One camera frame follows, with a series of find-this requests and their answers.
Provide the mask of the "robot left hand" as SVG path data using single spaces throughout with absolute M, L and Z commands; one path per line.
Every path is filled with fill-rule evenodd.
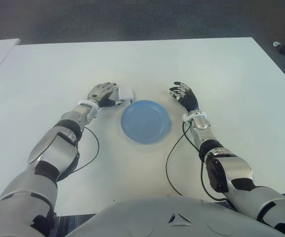
M 96 85 L 88 94 L 88 100 L 95 102 L 100 108 L 109 108 L 121 105 L 119 87 L 116 83 L 102 83 Z

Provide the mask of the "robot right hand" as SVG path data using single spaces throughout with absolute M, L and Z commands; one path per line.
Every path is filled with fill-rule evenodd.
M 199 110 L 199 104 L 192 89 L 185 83 L 179 81 L 175 81 L 174 85 L 174 87 L 169 89 L 172 98 L 178 101 L 187 112 Z

